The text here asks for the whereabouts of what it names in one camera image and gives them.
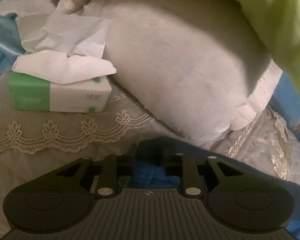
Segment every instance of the circular pad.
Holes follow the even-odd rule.
[[[63,201],[63,195],[53,189],[40,189],[30,193],[26,199],[28,206],[36,210],[56,208]]]
[[[70,177],[43,176],[12,190],[4,199],[3,212],[13,228],[51,233],[80,222],[94,200],[94,194]]]
[[[208,196],[212,215],[225,225],[248,232],[270,232],[284,227],[294,210],[285,189],[253,176],[223,177]]]
[[[272,203],[271,196],[259,189],[244,189],[235,195],[235,201],[243,208],[262,210]]]

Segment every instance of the green circle logo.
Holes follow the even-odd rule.
[[[96,82],[96,83],[100,83],[101,79],[99,77],[96,77],[96,78],[93,79],[93,81]]]

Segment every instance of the tissue box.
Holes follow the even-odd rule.
[[[106,76],[61,85],[12,72],[12,105],[17,110],[88,113],[102,112],[111,93]]]

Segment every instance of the tissue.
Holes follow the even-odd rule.
[[[16,19],[21,44],[28,52],[55,50],[68,56],[102,58],[109,19],[59,12]]]
[[[110,61],[97,57],[67,57],[63,52],[45,50],[18,57],[12,71],[57,84],[70,84],[115,74],[117,69]]]
[[[21,44],[32,54],[18,57],[12,70],[57,84],[115,74],[102,59],[108,24],[105,18],[59,12],[18,17]]]

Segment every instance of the lace trim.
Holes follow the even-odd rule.
[[[126,110],[116,114],[117,124],[108,130],[99,130],[95,119],[85,119],[81,123],[81,133],[75,137],[63,137],[57,124],[52,120],[43,124],[42,136],[26,139],[22,137],[21,125],[13,121],[9,125],[7,136],[0,140],[0,152],[15,148],[20,152],[35,154],[48,147],[55,147],[65,152],[77,153],[92,142],[117,142],[130,129],[143,128],[155,119],[144,113],[138,118],[131,118]]]
[[[127,94],[121,94],[121,95],[112,97],[109,102],[112,103],[112,102],[119,101],[119,100],[122,100],[125,98],[129,98],[129,96]]]
[[[242,148],[244,142],[249,137],[250,133],[252,132],[253,128],[258,123],[261,114],[258,114],[255,119],[243,129],[242,135],[238,137],[238,140],[234,143],[234,146],[230,147],[227,156],[230,158],[235,159],[238,155],[240,149]]]
[[[279,157],[272,155],[271,161],[274,165],[274,170],[280,179],[287,180],[287,175],[290,171],[292,147],[288,143],[288,137],[286,134],[286,122],[285,120],[274,110],[270,108],[272,115],[276,118],[275,127],[278,129],[281,140],[271,140],[273,146],[279,144],[280,147],[276,147],[276,151]]]

